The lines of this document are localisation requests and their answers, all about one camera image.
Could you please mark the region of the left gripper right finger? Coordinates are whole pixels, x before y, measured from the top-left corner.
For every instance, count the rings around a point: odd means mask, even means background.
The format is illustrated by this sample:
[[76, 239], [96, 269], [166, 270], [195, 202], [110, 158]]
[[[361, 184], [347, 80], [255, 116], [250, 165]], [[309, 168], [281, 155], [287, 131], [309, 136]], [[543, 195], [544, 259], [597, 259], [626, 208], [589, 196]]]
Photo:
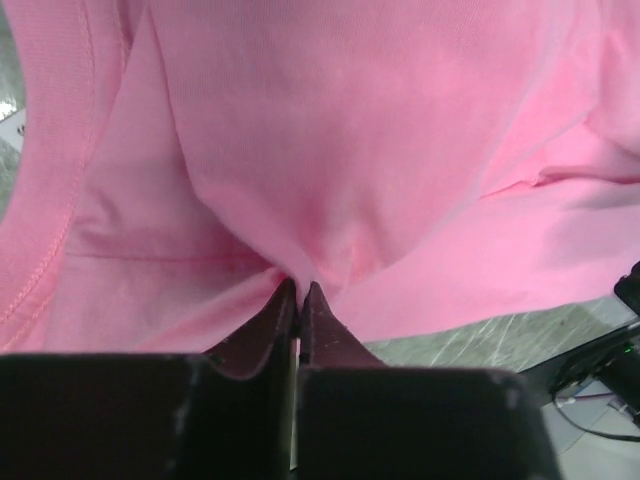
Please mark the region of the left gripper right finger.
[[383, 368], [373, 355], [333, 314], [321, 286], [310, 284], [298, 320], [299, 361], [327, 368]]

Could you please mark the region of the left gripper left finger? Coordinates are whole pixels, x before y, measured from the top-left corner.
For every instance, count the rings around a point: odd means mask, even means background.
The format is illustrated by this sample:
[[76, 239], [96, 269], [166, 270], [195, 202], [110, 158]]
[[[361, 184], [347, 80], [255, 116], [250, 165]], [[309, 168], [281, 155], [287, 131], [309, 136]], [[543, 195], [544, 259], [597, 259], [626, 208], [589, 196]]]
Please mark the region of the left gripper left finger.
[[296, 286], [293, 280], [283, 280], [261, 310], [224, 340], [208, 349], [204, 355], [224, 376], [246, 380], [258, 375], [284, 340], [292, 338], [297, 316]]

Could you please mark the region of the pink t-shirt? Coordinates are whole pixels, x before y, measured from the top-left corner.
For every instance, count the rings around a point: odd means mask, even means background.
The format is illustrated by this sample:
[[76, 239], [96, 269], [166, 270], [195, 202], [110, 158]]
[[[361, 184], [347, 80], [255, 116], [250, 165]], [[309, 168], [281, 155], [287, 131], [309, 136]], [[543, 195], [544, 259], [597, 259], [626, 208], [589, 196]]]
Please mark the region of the pink t-shirt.
[[202, 351], [284, 277], [362, 341], [639, 258], [635, 1], [7, 1], [1, 348]]

